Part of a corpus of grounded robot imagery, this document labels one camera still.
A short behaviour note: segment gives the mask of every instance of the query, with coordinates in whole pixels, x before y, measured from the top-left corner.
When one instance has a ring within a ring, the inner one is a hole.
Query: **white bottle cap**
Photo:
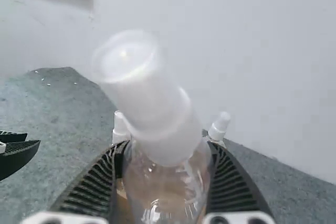
[[[165,71],[156,40],[143,31],[113,36],[95,51],[93,81],[124,114],[132,137],[155,163],[173,166],[201,142],[185,91]]]
[[[230,121],[230,114],[225,111],[221,112],[208,131],[209,137],[215,141],[222,141]]]
[[[112,144],[118,144],[131,139],[131,133],[127,129],[124,115],[119,111],[114,113],[114,129],[112,131]]]

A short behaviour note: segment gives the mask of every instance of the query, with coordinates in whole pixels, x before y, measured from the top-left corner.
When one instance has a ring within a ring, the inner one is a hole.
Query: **gray carpet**
[[[24,168],[0,182],[1,223],[19,223],[48,208],[111,144],[114,110],[96,85],[69,68],[40,69],[3,83],[0,129],[28,132],[42,143]],[[336,186],[233,142],[227,146],[278,223],[336,223]]]

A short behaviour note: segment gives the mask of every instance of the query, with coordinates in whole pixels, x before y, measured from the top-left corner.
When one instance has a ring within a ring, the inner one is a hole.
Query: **white spray nozzle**
[[[230,114],[225,111],[221,112],[208,131],[209,137],[215,141],[222,141],[230,121]]]
[[[192,155],[202,140],[201,124],[151,35],[136,30],[113,36],[96,50],[92,65],[93,81],[124,114],[152,161],[172,166]]]
[[[119,111],[114,113],[114,129],[112,131],[112,144],[118,144],[131,139],[131,133],[127,129],[124,115]]]

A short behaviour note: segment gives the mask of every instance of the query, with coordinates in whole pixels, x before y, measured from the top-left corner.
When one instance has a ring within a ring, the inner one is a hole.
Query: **spray bottle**
[[[186,92],[143,31],[113,36],[94,53],[93,77],[131,134],[123,182],[136,223],[197,223],[212,156]]]

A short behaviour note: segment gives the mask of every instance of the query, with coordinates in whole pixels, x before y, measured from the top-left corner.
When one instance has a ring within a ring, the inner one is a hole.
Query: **white plastic part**
[[[3,142],[0,142],[0,154],[5,153],[6,151],[6,144]]]
[[[62,212],[38,212],[24,219],[21,224],[45,224],[45,223],[61,223],[61,224],[108,224],[108,222],[99,217],[87,215],[73,215]]]
[[[209,137],[214,141],[222,141],[230,121],[230,114],[225,111],[221,112],[208,130]]]
[[[202,140],[201,124],[151,35],[134,30],[113,36],[95,51],[92,65],[93,81],[124,114],[153,162],[173,166],[192,155]]]
[[[212,223],[276,224],[270,215],[261,211],[217,212],[206,215],[202,223],[203,224],[212,224]]]
[[[124,115],[119,111],[114,113],[114,129],[112,131],[112,144],[118,144],[131,139],[131,133],[127,129]]]

